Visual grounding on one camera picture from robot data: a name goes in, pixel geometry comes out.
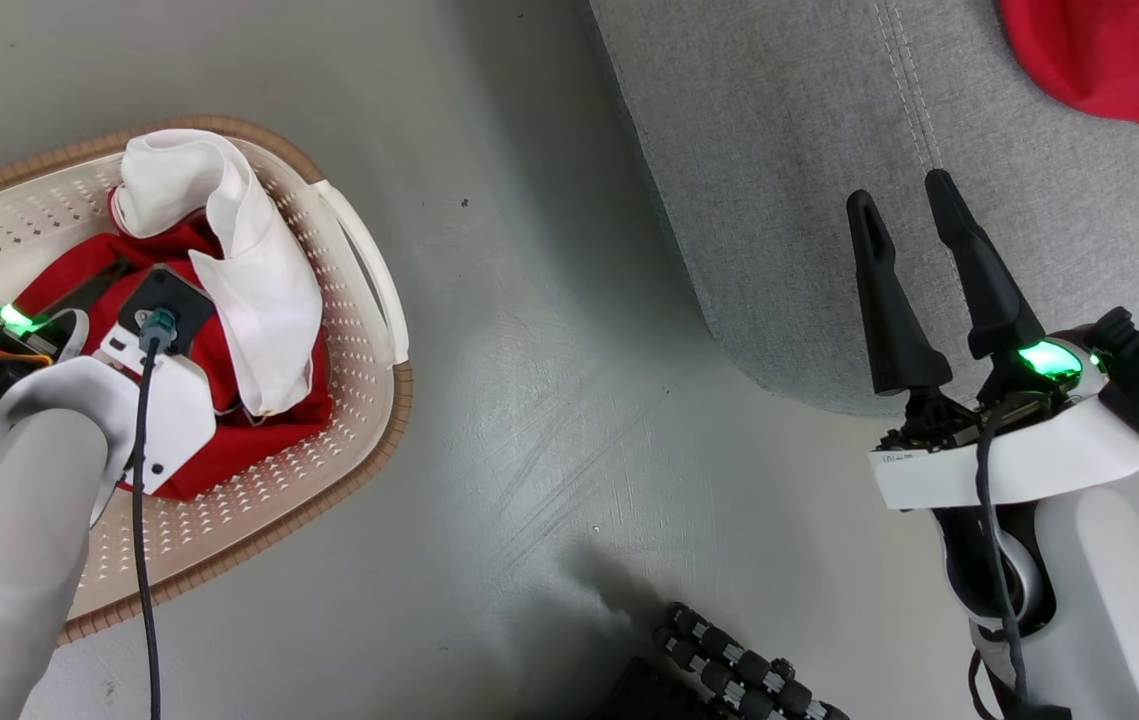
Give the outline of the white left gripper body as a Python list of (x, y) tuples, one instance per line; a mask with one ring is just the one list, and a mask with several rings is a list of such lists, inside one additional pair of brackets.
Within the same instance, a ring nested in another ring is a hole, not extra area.
[(84, 415), (108, 445), (103, 496), (121, 480), (151, 496), (216, 432), (211, 383), (189, 355), (214, 306), (180, 275), (149, 272), (92, 342), (89, 306), (113, 281), (95, 275), (40, 316), (0, 302), (0, 442), (30, 415)]

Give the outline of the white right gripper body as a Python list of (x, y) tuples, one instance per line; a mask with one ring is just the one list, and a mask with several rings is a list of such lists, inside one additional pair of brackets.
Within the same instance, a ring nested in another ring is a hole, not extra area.
[[(1139, 434), (1103, 406), (1100, 361), (1080, 341), (1049, 337), (1035, 359), (1055, 345), (1076, 355), (1082, 379), (1072, 404), (1052, 419), (999, 434), (989, 452), (991, 501), (1027, 504), (1067, 496), (1139, 473)], [(925, 450), (872, 451), (869, 463), (880, 497), (892, 510), (956, 509), (980, 506), (975, 489), (975, 445)]]

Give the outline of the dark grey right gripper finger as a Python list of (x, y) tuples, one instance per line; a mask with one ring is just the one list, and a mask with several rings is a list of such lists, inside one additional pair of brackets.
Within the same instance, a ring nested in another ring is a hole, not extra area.
[(1043, 324), (994, 243), (973, 218), (952, 175), (943, 169), (931, 169), (925, 188), (940, 242), (952, 252), (970, 316), (968, 350), (973, 359), (991, 365), (977, 398), (1002, 401), (1013, 393), (1044, 392), (1046, 378), (1021, 355), (1044, 339)]
[(947, 357), (935, 350), (895, 273), (895, 245), (871, 193), (845, 201), (857, 264), (857, 291), (876, 395), (939, 388), (953, 381)]

